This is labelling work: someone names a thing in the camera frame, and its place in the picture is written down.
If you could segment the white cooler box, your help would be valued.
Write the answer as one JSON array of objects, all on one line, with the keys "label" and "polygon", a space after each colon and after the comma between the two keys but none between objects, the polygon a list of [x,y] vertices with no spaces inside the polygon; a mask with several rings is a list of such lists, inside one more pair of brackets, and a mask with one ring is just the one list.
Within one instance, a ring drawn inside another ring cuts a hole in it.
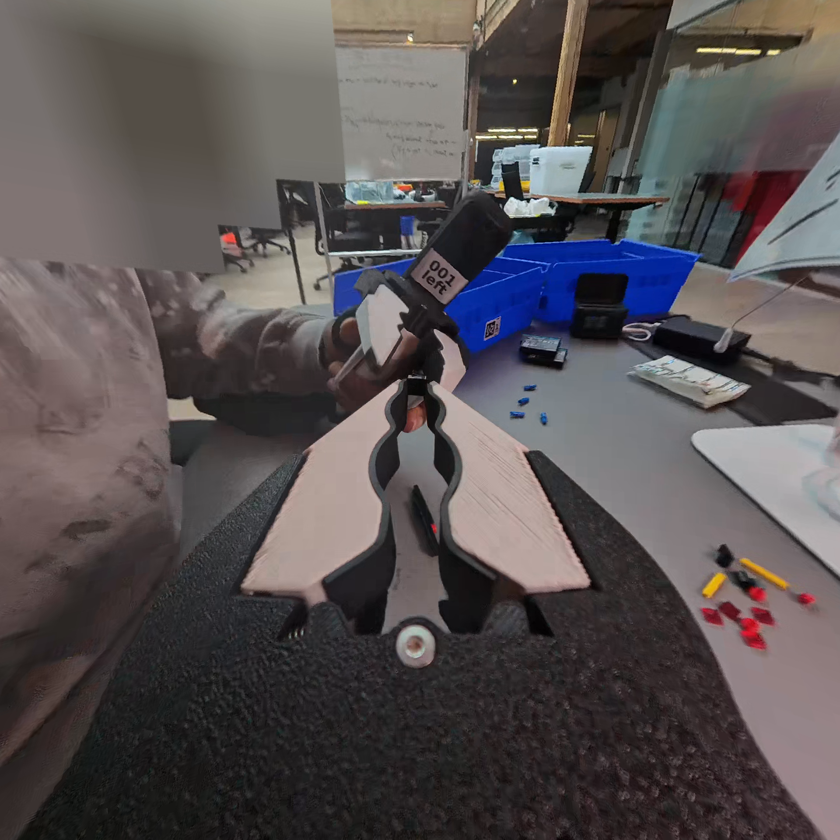
[{"label": "white cooler box", "polygon": [[588,145],[548,146],[530,153],[529,192],[531,196],[567,196],[582,192],[592,157]]}]

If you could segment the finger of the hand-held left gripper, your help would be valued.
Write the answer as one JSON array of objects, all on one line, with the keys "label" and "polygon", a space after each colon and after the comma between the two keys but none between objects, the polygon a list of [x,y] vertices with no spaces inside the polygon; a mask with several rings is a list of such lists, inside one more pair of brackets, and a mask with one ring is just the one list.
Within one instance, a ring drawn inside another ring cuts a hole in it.
[{"label": "finger of the hand-held left gripper", "polygon": [[453,393],[469,367],[469,352],[460,339],[435,336],[434,382]]},{"label": "finger of the hand-held left gripper", "polygon": [[413,357],[413,335],[403,327],[408,312],[392,289],[376,289],[362,300],[355,314],[360,333],[356,370],[361,378],[383,382],[406,368]]}]

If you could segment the flat black battery pack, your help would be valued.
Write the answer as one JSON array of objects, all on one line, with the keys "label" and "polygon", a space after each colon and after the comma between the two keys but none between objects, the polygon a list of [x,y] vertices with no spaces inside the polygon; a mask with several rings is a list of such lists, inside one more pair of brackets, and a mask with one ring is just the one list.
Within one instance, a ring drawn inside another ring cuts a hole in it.
[{"label": "flat black battery pack", "polygon": [[524,333],[519,342],[518,353],[525,364],[563,369],[568,358],[568,349],[562,339],[535,333]]}]

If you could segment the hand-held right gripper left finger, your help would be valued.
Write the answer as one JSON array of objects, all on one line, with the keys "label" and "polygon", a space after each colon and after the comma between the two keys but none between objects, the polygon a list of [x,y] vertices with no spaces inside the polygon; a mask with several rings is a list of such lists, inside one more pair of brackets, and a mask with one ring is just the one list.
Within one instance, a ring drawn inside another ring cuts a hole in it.
[{"label": "hand-held right gripper left finger", "polygon": [[384,389],[311,445],[240,584],[243,595],[336,605],[379,634],[396,569],[386,489],[400,467],[403,385]]}]

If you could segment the person's grey patterned clothing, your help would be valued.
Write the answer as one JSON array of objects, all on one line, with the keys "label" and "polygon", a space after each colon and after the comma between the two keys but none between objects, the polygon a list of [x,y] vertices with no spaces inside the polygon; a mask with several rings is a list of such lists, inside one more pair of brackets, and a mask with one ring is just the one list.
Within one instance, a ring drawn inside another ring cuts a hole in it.
[{"label": "person's grey patterned clothing", "polygon": [[2,763],[96,668],[169,562],[156,332],[184,276],[2,258]]}]

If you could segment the white board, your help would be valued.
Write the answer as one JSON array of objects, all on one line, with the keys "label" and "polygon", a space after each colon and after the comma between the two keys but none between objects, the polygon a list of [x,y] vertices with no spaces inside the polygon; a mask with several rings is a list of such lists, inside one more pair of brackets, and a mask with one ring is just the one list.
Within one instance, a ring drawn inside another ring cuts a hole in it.
[{"label": "white board", "polygon": [[837,425],[705,429],[690,442],[794,541],[839,575]]}]

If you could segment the whiteboard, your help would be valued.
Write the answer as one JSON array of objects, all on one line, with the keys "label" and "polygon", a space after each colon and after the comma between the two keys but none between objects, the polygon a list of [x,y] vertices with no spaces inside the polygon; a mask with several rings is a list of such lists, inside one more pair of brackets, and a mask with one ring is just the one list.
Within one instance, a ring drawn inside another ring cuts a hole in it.
[{"label": "whiteboard", "polygon": [[464,46],[336,46],[346,182],[461,178],[468,57]]}]

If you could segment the person's left hand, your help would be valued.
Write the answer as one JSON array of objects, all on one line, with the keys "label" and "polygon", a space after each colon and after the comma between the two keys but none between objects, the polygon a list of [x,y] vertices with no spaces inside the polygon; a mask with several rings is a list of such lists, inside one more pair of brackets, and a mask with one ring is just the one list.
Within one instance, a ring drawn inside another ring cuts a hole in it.
[{"label": "person's left hand", "polygon": [[360,409],[395,380],[371,373],[360,347],[358,323],[345,312],[327,325],[318,349],[321,365],[329,374],[328,389],[348,413]]}]

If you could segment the cluster of red bricks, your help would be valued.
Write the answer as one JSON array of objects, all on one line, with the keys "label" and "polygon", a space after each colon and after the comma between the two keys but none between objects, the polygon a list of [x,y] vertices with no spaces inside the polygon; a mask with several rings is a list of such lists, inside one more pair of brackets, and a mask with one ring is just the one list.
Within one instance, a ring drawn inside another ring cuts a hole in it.
[{"label": "cluster of red bricks", "polygon": [[820,607],[819,601],[808,592],[773,589],[772,594],[779,598],[775,601],[770,598],[764,602],[750,601],[746,605],[715,596],[700,608],[700,614],[710,625],[731,625],[746,647],[763,652],[769,646],[769,631],[781,627],[782,601],[790,602],[803,614],[818,614]]}]

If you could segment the blue bin with square tag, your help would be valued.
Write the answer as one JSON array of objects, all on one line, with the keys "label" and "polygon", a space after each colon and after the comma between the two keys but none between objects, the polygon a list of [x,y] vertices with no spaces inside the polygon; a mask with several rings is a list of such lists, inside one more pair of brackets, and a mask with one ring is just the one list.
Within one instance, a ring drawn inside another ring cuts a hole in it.
[{"label": "blue bin with square tag", "polygon": [[447,305],[472,354],[530,325],[548,269],[541,262],[497,256]]}]

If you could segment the plain blue bin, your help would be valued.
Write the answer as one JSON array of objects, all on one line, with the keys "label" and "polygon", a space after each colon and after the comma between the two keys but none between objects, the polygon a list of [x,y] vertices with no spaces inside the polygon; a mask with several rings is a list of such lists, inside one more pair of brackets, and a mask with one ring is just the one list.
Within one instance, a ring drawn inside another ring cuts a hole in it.
[{"label": "plain blue bin", "polygon": [[594,273],[627,276],[624,306],[630,318],[666,314],[699,258],[691,251],[630,239],[510,245],[502,255],[548,266],[537,318],[554,323],[571,321],[577,278]]}]

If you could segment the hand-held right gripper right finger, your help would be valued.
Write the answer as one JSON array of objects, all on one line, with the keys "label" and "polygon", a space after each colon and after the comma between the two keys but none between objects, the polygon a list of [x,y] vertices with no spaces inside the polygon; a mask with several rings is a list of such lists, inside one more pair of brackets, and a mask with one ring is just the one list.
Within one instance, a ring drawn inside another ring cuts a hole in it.
[{"label": "hand-held right gripper right finger", "polygon": [[497,604],[581,592],[592,576],[532,463],[538,452],[445,390],[427,385],[434,467],[446,483],[438,515],[439,611],[454,634],[477,634]]}]

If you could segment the office chair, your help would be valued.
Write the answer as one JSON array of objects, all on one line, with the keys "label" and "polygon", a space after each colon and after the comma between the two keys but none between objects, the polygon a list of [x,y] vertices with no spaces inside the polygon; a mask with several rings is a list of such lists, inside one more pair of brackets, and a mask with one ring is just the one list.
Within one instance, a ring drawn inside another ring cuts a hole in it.
[{"label": "office chair", "polygon": [[254,268],[254,260],[252,260],[243,243],[239,228],[237,226],[219,225],[217,230],[224,265],[226,267],[236,266],[242,273],[247,273],[249,268]]}]

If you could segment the wooden edged table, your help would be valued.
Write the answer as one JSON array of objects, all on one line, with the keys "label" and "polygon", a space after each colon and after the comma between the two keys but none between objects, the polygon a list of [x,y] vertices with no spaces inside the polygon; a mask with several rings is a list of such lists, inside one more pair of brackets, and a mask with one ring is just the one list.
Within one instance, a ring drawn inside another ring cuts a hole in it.
[{"label": "wooden edged table", "polygon": [[668,196],[592,192],[566,196],[538,196],[536,193],[531,193],[530,197],[546,198],[555,205],[555,213],[552,216],[513,218],[513,230],[535,235],[538,244],[562,242],[567,239],[574,228],[576,218],[589,208],[607,212],[608,221],[603,238],[615,244],[620,240],[620,227],[624,214],[630,214],[645,207],[663,206],[670,200]]}]

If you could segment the black power adapter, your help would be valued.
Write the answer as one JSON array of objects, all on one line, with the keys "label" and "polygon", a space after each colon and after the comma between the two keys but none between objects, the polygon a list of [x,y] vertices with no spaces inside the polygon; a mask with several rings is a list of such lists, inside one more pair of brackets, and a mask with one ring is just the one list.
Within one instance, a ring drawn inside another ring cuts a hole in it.
[{"label": "black power adapter", "polygon": [[653,332],[653,345],[695,362],[735,364],[749,347],[752,335],[738,329],[724,329],[688,316],[662,321]]}]

